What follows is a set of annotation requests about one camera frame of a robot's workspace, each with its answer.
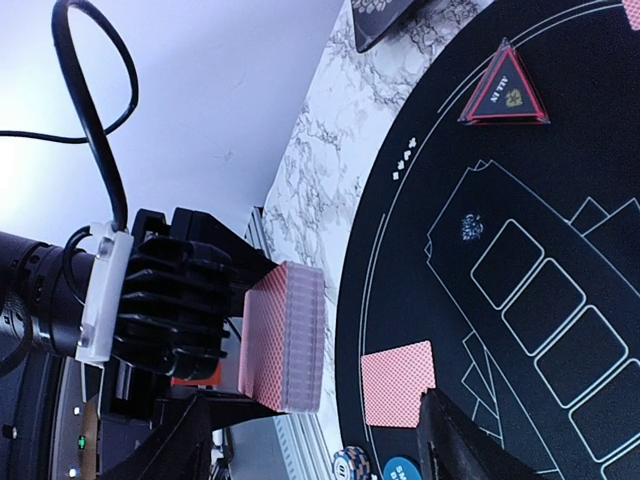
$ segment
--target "marble surface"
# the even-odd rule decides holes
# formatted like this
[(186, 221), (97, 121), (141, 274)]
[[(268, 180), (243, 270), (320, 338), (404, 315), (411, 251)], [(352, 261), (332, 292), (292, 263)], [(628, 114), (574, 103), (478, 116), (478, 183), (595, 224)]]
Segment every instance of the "marble surface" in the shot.
[(449, 41), (491, 0), (432, 0), (364, 55), (346, 0), (264, 207), (274, 260), (326, 276), (325, 375), (318, 420), (342, 448), (335, 399), (338, 290), (351, 225), (378, 150), (400, 108)]

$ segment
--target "white clip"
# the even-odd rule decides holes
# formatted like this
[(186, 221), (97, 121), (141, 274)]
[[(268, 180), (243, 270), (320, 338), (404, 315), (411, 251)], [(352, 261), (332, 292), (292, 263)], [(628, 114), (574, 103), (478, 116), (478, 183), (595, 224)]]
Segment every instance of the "white clip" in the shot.
[(115, 232), (111, 223), (92, 224), (91, 234), (100, 241), (82, 312), (76, 360), (103, 368), (111, 357), (133, 237), (125, 232)]

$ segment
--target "poker mat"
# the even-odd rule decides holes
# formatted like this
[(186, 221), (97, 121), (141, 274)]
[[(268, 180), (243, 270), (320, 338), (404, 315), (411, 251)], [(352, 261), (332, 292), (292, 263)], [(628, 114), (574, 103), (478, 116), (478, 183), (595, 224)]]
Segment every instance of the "poker mat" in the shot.
[[(503, 38), (549, 125), (457, 119)], [(419, 459), (368, 427), (363, 354), (429, 340), (436, 382), (550, 479), (640, 472), (640, 32), (621, 3), (497, 0), (399, 113), (340, 286), (341, 433), (374, 470)]]

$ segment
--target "blue poker chip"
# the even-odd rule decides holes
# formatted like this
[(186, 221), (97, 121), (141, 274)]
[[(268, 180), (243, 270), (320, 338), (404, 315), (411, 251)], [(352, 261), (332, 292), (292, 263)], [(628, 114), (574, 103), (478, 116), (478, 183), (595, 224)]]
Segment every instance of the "blue poker chip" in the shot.
[(384, 466), (384, 480), (422, 480), (418, 467), (404, 457), (393, 457)]
[(370, 480), (371, 463), (360, 447), (345, 447), (333, 455), (335, 480)]

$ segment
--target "triangular all in button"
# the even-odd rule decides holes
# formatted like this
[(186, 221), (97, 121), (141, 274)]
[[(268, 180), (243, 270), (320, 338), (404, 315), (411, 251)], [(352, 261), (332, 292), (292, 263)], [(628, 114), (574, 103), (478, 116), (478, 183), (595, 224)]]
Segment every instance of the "triangular all in button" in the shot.
[(522, 61), (508, 40), (502, 41), (459, 121), (467, 125), (549, 123)]

